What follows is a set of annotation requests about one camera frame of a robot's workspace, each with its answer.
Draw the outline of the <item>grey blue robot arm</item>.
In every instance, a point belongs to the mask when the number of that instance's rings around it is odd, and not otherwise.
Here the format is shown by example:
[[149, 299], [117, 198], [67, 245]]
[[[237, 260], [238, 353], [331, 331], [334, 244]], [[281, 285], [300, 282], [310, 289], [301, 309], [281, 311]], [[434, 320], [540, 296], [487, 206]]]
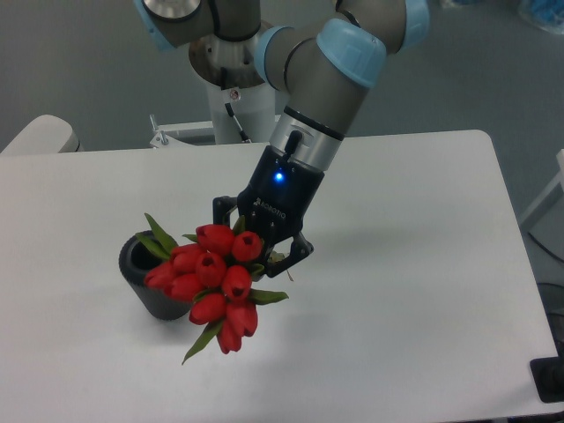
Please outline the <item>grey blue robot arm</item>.
[[215, 223], [238, 212], [263, 239], [258, 261], [277, 276], [312, 253], [304, 214], [386, 58], [427, 36], [427, 3], [338, 1], [331, 16], [303, 28], [265, 28], [257, 1], [138, 1], [136, 8], [160, 48], [219, 41], [208, 59], [222, 85], [251, 69], [288, 94], [247, 188], [213, 202]]

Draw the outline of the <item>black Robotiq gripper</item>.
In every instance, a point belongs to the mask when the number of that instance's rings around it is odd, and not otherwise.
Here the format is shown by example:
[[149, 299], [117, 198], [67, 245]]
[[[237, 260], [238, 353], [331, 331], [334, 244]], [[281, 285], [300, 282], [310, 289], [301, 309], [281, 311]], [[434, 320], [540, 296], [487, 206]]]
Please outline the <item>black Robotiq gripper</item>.
[[247, 230], [275, 245], [293, 237], [290, 251], [276, 258], [266, 250], [265, 275], [274, 278], [310, 256], [314, 246], [301, 233], [303, 217], [315, 196], [324, 173], [301, 167], [268, 145], [257, 163], [248, 186], [238, 197], [222, 196], [212, 201], [212, 223], [231, 226], [231, 214], [245, 217]]

